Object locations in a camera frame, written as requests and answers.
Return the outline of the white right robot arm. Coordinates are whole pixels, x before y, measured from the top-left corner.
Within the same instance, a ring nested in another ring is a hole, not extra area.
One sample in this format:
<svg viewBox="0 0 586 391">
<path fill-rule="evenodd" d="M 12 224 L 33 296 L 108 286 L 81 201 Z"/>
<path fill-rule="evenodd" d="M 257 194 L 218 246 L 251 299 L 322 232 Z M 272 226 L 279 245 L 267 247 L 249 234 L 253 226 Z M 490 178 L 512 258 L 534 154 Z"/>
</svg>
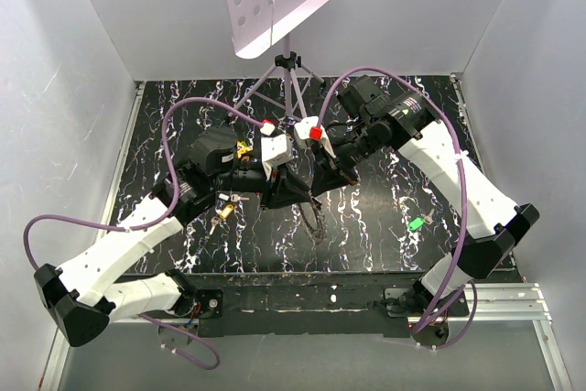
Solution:
<svg viewBox="0 0 586 391">
<path fill-rule="evenodd" d="M 539 212 L 497 189 L 460 148 L 446 116 L 415 89 L 392 97 L 364 75 L 337 97 L 353 120 L 342 138 L 329 139 L 322 114 L 304 118 L 307 129 L 298 132 L 315 157 L 313 195 L 356 184 L 357 165 L 389 147 L 422 171 L 461 217 L 464 230 L 456 247 L 409 294 L 421 313 L 435 315 L 451 292 L 488 277 L 537 222 Z"/>
</svg>

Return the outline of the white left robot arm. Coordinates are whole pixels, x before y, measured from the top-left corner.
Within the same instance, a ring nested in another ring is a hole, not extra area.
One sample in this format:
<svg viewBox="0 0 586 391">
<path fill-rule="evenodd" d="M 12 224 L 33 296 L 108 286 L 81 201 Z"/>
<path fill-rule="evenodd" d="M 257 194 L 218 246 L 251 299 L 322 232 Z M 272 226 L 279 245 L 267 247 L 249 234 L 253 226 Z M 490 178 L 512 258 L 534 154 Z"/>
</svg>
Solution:
<svg viewBox="0 0 586 391">
<path fill-rule="evenodd" d="M 177 318 L 192 313 L 198 290 L 177 269 L 138 281 L 122 283 L 119 278 L 215 207 L 219 193 L 257 194 L 264 209 L 308 202 L 308 185 L 289 169 L 292 158 L 292 140 L 282 132 L 262 136 L 259 147 L 244 152 L 232 129 L 211 128 L 119 230 L 59 266 L 40 266 L 34 274 L 40 298 L 70 346 L 92 341 L 115 320 L 155 310 Z"/>
</svg>

